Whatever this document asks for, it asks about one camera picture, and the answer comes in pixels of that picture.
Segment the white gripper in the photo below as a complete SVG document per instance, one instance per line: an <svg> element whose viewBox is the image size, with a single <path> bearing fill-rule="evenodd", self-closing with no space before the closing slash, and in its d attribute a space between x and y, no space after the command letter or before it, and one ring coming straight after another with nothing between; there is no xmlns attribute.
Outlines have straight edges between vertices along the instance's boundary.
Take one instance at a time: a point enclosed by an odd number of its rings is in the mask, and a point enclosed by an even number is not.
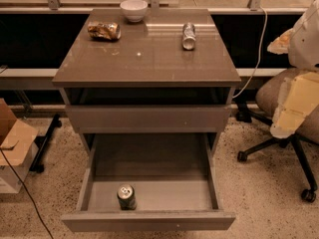
<svg viewBox="0 0 319 239"><path fill-rule="evenodd" d="M319 0L288 29L272 41L267 51L288 54L289 63L299 69L318 70L319 66ZM299 128L319 105L319 74L309 72L285 78L279 89L270 132L274 137L287 138Z"/></svg>

